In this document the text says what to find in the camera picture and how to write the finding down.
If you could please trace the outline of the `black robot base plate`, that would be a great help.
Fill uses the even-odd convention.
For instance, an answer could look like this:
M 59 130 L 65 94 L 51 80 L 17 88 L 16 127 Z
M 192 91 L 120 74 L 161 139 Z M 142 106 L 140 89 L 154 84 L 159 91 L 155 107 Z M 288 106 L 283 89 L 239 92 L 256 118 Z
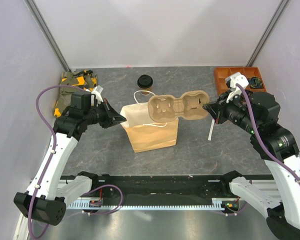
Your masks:
M 92 178 L 91 190 L 83 197 L 101 197 L 109 199 L 118 192 L 118 187 L 125 201 L 131 202 L 137 198 L 150 196 L 173 195 L 212 199 L 230 198 L 238 196 L 230 191 L 221 175 L 132 175 L 111 176 L 108 174 L 95 175 Z

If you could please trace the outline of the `cardboard cup carrier tray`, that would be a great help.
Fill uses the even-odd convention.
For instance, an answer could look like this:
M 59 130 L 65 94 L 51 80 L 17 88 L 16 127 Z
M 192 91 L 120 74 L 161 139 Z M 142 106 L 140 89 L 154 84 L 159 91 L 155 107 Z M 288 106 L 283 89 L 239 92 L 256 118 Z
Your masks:
M 149 117 L 157 123 L 168 123 L 181 117 L 185 120 L 200 120 L 208 116 L 203 105 L 210 96 L 203 90 L 187 91 L 177 98 L 170 94 L 154 95 L 148 103 Z

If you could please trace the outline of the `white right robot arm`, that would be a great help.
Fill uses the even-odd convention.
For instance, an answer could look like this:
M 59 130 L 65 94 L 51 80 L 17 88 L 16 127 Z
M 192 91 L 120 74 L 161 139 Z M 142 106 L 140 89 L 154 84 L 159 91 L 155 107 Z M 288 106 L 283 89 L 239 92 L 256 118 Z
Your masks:
M 221 176 L 219 191 L 236 195 L 257 210 L 279 240 L 300 240 L 300 156 L 293 134 L 278 124 L 280 105 L 267 92 L 243 92 L 227 102 L 230 92 L 205 109 L 216 124 L 232 122 L 250 134 L 250 143 L 269 168 L 280 199 L 275 200 L 233 170 Z

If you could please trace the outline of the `brown paper takeout bag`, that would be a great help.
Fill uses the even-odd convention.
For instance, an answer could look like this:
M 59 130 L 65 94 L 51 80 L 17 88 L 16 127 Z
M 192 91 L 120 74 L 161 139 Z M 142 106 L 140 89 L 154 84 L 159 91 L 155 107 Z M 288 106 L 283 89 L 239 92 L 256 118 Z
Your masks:
M 126 118 L 121 126 L 127 133 L 135 153 L 151 151 L 176 145 L 179 120 L 171 122 L 154 122 L 148 111 L 146 102 L 125 105 L 120 114 Z

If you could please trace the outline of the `brown paper coffee cup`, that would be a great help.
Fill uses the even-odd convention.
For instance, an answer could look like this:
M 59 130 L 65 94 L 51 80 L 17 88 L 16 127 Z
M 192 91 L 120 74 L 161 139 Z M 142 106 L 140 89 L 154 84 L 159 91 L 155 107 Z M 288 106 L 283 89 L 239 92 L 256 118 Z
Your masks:
M 149 86 L 149 87 L 140 87 L 140 92 L 143 94 L 143 95 L 150 95 L 152 93 L 152 86 Z

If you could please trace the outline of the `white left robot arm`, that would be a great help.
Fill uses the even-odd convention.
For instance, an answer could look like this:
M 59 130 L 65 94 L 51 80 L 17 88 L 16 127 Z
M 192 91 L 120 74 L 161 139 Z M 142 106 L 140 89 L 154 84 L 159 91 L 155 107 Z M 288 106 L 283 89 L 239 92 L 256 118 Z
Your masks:
M 58 225 L 67 207 L 79 197 L 96 196 L 100 191 L 98 176 L 80 172 L 68 185 L 58 188 L 60 178 L 74 148 L 90 125 L 107 129 L 126 121 L 104 98 L 77 91 L 71 95 L 70 105 L 51 127 L 50 147 L 43 162 L 24 193 L 16 193 L 13 202 L 28 220 Z

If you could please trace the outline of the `black plastic cup lid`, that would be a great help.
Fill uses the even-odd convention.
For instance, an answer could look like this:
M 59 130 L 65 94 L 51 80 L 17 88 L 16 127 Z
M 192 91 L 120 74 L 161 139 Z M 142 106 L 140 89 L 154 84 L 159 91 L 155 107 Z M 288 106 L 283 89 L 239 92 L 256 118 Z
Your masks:
M 139 88 L 147 88 L 153 85 L 153 78 L 147 74 L 141 75 L 137 79 L 137 85 Z

